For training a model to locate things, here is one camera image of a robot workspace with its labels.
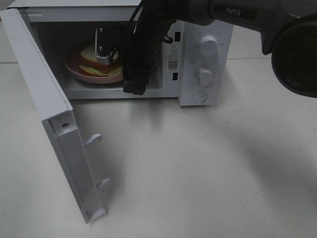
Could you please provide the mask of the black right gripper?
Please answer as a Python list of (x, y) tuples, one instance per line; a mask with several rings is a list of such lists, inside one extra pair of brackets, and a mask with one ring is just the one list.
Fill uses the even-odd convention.
[(165, 14), (141, 14), (123, 51), (123, 91), (142, 96), (158, 66), (161, 45), (173, 24)]

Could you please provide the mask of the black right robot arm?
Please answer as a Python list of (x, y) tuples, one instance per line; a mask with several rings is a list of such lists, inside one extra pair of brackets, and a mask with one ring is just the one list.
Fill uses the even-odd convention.
[(143, 95), (156, 53), (177, 20), (215, 20), (258, 31), (262, 52), (288, 90), (317, 95), (317, 3), (314, 0), (143, 0), (131, 16), (123, 43), (123, 90)]

